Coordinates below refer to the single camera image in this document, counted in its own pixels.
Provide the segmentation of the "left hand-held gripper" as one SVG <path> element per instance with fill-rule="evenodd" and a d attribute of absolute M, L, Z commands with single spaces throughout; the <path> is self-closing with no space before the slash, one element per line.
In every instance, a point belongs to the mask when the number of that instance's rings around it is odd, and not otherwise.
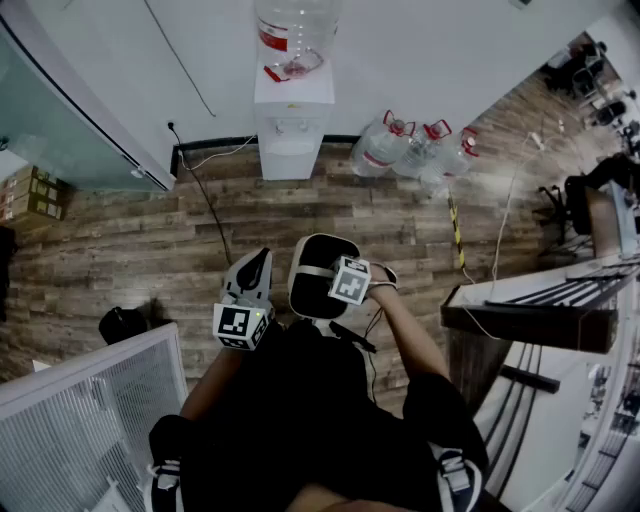
<path fill-rule="evenodd" d="M 224 347 L 255 351 L 273 320 L 269 301 L 251 301 L 234 295 L 249 292 L 256 299 L 268 299 L 272 282 L 272 253 L 268 248 L 253 251 L 228 270 L 224 291 L 214 304 L 212 331 Z"/>

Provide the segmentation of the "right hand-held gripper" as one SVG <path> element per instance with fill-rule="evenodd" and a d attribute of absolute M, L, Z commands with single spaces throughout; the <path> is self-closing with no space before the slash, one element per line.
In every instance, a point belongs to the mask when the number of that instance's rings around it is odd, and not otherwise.
<path fill-rule="evenodd" d="M 397 275 L 388 266 L 364 259 L 342 255 L 334 265 L 334 277 L 328 296 L 347 304 L 362 304 L 371 288 L 391 286 L 397 288 Z M 371 270 L 380 269 L 385 278 L 375 280 Z"/>

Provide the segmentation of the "person's left forearm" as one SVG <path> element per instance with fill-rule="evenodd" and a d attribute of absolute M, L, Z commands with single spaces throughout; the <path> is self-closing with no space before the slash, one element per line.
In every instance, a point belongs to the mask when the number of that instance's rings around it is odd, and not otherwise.
<path fill-rule="evenodd" d="M 190 421 L 204 417 L 221 399 L 248 355 L 223 348 L 186 398 L 180 416 Z"/>

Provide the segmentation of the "person's right forearm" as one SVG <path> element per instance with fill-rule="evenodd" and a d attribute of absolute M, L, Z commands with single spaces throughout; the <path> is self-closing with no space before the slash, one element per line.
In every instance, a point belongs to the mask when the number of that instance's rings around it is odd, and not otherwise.
<path fill-rule="evenodd" d="M 386 316 L 410 382 L 419 382 L 433 392 L 449 387 L 448 365 L 442 352 L 397 290 L 392 286 L 378 286 L 370 296 Z"/>

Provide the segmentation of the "person's black shoe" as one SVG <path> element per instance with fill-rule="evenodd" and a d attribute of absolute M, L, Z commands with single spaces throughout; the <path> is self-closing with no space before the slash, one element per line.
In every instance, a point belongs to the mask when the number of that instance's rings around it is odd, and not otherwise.
<path fill-rule="evenodd" d="M 358 259 L 358 246 L 334 235 L 315 233 L 298 240 L 288 276 L 289 305 L 298 316 L 314 320 L 335 320 L 349 305 L 329 296 L 332 277 L 303 273 L 300 267 L 333 271 L 341 256 Z"/>

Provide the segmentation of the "yellow black striped floor strip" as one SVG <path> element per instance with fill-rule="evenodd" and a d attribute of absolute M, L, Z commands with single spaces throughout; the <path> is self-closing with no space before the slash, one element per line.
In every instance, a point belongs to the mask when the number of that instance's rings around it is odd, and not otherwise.
<path fill-rule="evenodd" d="M 458 209 L 451 193 L 448 194 L 448 206 L 449 206 L 449 213 L 450 213 L 453 230 L 454 230 L 455 243 L 458 251 L 459 266 L 460 266 L 460 269 L 464 271 L 466 267 L 466 260 L 465 260 L 464 248 L 462 244 L 461 232 L 459 227 Z"/>

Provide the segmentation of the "white water dispenser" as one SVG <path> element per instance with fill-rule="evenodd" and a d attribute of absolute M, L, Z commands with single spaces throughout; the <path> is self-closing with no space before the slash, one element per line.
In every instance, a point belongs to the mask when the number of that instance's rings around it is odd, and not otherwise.
<path fill-rule="evenodd" d="M 334 104 L 329 62 L 301 79 L 281 83 L 257 70 L 254 117 L 265 180 L 311 177 Z"/>

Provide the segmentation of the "person's black clothing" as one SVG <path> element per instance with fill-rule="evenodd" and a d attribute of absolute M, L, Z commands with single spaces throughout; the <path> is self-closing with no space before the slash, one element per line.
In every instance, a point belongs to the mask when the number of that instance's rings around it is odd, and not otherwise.
<path fill-rule="evenodd" d="M 272 327 L 200 419 L 165 416 L 149 441 L 156 463 L 180 469 L 178 491 L 160 491 L 156 503 L 181 501 L 184 512 L 285 512 L 311 484 L 351 501 L 441 512 L 452 456 L 463 456 L 472 486 L 488 466 L 448 379 L 413 376 L 395 417 L 369 398 L 361 352 L 307 321 Z"/>

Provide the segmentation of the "empty clear water jug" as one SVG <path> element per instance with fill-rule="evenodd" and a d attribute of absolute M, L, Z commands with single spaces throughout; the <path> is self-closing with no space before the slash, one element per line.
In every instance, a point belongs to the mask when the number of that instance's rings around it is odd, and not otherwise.
<path fill-rule="evenodd" d="M 384 175 L 407 151 L 416 127 L 391 110 L 377 116 L 364 130 L 351 154 L 352 171 L 360 177 Z"/>
<path fill-rule="evenodd" d="M 420 176 L 420 183 L 428 197 L 438 195 L 472 167 L 479 157 L 477 138 L 478 133 L 466 127 L 458 134 L 450 134 L 443 139 Z"/>
<path fill-rule="evenodd" d="M 452 134 L 446 120 L 418 125 L 410 136 L 405 153 L 393 164 L 392 170 L 402 177 L 417 178 L 438 153 L 443 140 Z"/>

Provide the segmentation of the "white framed panel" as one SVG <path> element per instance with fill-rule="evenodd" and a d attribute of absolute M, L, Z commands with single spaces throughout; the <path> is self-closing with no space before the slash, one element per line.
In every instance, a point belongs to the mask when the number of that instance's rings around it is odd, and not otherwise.
<path fill-rule="evenodd" d="M 0 512 L 146 512 L 148 434 L 187 395 L 176 324 L 0 385 Z"/>

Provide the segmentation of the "stack of brown cardboard boxes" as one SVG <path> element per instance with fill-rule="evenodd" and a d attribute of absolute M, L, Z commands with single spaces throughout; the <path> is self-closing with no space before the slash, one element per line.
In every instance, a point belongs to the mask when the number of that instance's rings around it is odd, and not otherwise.
<path fill-rule="evenodd" d="M 68 183 L 28 165 L 0 182 L 0 225 L 61 221 L 71 191 Z"/>

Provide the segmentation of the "black office chair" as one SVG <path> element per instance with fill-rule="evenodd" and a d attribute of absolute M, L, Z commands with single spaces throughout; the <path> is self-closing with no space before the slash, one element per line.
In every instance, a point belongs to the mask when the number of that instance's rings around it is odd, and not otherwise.
<path fill-rule="evenodd" d="M 605 104 L 594 114 L 594 126 L 609 126 L 626 113 L 627 105 L 623 100 Z"/>
<path fill-rule="evenodd" d="M 551 201 L 550 208 L 540 208 L 537 214 L 548 216 L 540 221 L 547 227 L 558 226 L 559 237 L 539 253 L 541 257 L 552 254 L 573 256 L 582 246 L 567 238 L 567 230 L 572 229 L 578 237 L 592 242 L 591 226 L 585 189 L 589 187 L 610 195 L 614 199 L 618 216 L 621 255 L 629 257 L 640 250 L 640 163 L 624 153 L 607 157 L 587 174 L 568 177 L 562 187 L 541 187 Z"/>

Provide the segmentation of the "black object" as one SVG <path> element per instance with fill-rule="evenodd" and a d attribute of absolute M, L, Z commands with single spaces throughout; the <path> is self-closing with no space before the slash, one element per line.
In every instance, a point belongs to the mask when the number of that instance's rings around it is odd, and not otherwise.
<path fill-rule="evenodd" d="M 13 229 L 0 225 L 0 322 L 6 321 L 5 301 L 9 289 L 9 264 L 17 251 Z"/>

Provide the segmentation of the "brown board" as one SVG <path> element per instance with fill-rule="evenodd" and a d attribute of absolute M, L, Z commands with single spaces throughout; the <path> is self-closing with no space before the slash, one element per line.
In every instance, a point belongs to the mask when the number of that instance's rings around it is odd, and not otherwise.
<path fill-rule="evenodd" d="M 621 242 L 614 199 L 589 187 L 585 189 L 585 196 L 595 257 L 619 255 Z"/>

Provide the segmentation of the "white desk with dark frame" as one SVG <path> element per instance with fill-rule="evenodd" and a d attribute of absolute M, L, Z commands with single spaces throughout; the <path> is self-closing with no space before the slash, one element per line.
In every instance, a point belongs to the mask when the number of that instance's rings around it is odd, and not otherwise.
<path fill-rule="evenodd" d="M 617 297 L 639 276 L 640 260 L 628 259 L 457 286 L 440 307 L 441 325 L 496 342 L 605 355 L 622 319 Z"/>

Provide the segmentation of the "glass door with white frame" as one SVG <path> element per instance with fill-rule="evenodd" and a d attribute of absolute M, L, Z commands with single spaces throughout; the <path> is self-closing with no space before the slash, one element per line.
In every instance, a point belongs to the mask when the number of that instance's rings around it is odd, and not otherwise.
<path fill-rule="evenodd" d="M 167 192 L 150 170 L 55 83 L 0 14 L 0 176 L 19 158 L 79 189 Z"/>

